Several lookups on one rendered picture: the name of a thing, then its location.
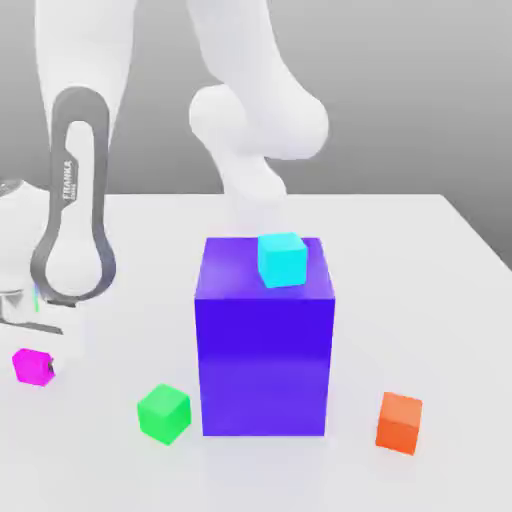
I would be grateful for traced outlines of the small cyan cube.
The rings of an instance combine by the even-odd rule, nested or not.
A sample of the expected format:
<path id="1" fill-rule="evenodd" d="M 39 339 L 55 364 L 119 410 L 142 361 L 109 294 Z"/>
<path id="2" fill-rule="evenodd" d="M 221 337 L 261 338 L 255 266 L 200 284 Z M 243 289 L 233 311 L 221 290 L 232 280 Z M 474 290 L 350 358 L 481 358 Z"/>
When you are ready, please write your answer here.
<path id="1" fill-rule="evenodd" d="M 307 278 L 307 261 L 308 247 L 294 232 L 258 237 L 258 272 L 267 288 L 303 285 Z"/>

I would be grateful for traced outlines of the large purple box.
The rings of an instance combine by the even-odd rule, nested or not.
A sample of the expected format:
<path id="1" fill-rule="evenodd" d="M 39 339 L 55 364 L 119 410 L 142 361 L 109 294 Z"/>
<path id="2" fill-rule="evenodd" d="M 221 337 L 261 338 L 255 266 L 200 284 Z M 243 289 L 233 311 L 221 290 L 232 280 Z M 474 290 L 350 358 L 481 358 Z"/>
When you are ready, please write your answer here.
<path id="1" fill-rule="evenodd" d="M 322 243 L 305 241 L 307 281 L 267 288 L 254 238 L 207 238 L 195 325 L 206 436 L 325 432 L 335 293 Z"/>

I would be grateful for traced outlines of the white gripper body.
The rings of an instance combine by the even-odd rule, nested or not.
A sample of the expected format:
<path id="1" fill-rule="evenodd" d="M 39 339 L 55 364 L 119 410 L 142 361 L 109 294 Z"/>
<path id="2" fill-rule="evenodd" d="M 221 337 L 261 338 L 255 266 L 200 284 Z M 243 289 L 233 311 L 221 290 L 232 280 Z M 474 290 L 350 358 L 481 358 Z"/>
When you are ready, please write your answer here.
<path id="1" fill-rule="evenodd" d="M 0 319 L 0 345 L 50 354 L 81 354 L 85 327 L 77 310 L 59 310 L 42 322 L 9 323 Z"/>

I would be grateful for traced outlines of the small green cube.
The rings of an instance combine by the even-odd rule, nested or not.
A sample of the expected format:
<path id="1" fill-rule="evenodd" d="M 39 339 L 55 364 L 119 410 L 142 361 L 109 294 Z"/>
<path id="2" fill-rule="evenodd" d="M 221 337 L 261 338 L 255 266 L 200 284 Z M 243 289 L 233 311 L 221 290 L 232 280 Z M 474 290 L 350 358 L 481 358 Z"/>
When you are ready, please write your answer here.
<path id="1" fill-rule="evenodd" d="M 157 385 L 137 403 L 140 430 L 169 446 L 191 424 L 190 397 L 167 384 Z"/>

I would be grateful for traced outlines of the small orange cube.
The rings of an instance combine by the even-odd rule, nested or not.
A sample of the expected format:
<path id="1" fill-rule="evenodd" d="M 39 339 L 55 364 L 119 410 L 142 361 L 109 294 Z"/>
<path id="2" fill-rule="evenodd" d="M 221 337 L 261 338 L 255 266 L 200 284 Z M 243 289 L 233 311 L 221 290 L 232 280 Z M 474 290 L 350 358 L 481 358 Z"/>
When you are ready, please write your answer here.
<path id="1" fill-rule="evenodd" d="M 413 456 L 416 451 L 423 402 L 385 392 L 380 408 L 375 444 Z"/>

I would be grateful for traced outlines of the small magenta cube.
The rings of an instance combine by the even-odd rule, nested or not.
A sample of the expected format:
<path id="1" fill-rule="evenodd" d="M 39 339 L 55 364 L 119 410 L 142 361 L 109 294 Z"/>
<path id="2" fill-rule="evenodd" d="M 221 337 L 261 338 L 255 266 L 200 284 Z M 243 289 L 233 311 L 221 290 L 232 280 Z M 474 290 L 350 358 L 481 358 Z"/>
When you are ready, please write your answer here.
<path id="1" fill-rule="evenodd" d="M 49 353 L 22 348 L 12 356 L 17 379 L 26 384 L 46 386 L 55 376 Z"/>

